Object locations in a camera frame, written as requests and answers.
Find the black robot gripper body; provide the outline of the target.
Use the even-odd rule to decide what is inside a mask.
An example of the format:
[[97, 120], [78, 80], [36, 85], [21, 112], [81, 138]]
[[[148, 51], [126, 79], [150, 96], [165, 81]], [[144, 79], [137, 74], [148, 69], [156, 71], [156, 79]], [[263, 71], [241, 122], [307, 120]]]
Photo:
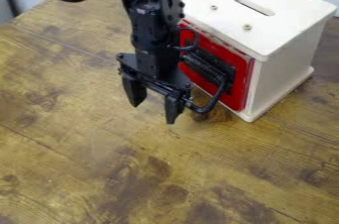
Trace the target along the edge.
[[133, 54], [118, 54], [118, 73], [144, 83], [146, 90], [189, 98], [190, 83], [178, 70], [180, 32], [177, 24], [184, 18], [182, 10], [173, 12], [160, 7], [129, 7], [130, 43]]

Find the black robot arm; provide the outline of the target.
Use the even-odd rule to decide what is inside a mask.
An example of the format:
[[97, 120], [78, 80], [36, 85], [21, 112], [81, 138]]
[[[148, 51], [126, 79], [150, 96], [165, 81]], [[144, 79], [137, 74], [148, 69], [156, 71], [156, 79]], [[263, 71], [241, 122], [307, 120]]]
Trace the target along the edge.
[[165, 121], [182, 113], [190, 94], [189, 80], [178, 71], [181, 0], [120, 0], [130, 23], [132, 54], [116, 56], [124, 92], [138, 106], [153, 90], [164, 96]]

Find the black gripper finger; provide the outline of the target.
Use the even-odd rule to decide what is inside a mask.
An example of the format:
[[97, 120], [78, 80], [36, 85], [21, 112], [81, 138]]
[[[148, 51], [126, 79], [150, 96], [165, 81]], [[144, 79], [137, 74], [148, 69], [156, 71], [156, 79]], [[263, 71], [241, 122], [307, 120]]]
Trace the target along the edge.
[[165, 121], [172, 125], [184, 111], [182, 100], [177, 96], [168, 95], [164, 102]]
[[121, 78], [121, 82], [129, 104], [137, 107], [146, 97], [146, 87], [142, 82], [125, 76]]

